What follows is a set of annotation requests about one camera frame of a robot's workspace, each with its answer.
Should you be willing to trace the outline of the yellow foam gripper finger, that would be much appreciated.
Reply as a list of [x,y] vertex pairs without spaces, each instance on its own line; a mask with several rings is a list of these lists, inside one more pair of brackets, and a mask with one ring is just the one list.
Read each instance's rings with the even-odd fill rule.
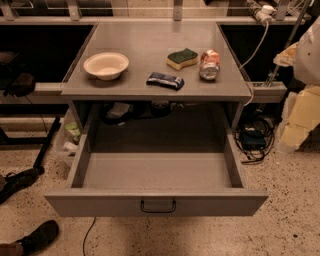
[[292,153],[320,124],[320,87],[307,85],[299,93],[290,92],[277,130],[276,150]]
[[296,43],[290,45],[281,53],[275,56],[275,58],[273,59],[273,63],[282,67],[293,66],[295,63],[296,48]]

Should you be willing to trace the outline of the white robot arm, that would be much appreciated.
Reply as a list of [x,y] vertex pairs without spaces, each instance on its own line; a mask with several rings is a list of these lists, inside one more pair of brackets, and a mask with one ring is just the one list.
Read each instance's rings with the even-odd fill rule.
[[295,79],[305,84],[298,94],[289,94],[278,128],[277,150],[291,153],[320,124],[320,17],[297,43],[277,54],[273,62],[282,67],[292,66]]

